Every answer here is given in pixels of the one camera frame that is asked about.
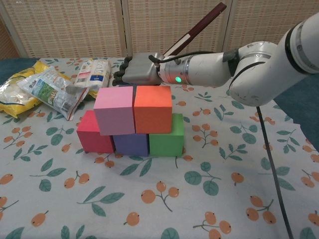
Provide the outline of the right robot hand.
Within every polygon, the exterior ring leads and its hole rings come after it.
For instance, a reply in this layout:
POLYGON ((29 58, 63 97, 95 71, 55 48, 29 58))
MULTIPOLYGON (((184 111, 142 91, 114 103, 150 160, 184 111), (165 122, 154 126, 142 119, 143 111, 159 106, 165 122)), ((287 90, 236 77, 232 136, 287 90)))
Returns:
POLYGON ((119 70, 113 73, 112 86, 119 85, 160 85, 162 80, 158 74, 158 68, 149 59, 149 56, 162 60, 160 53, 135 53, 124 59, 119 70))

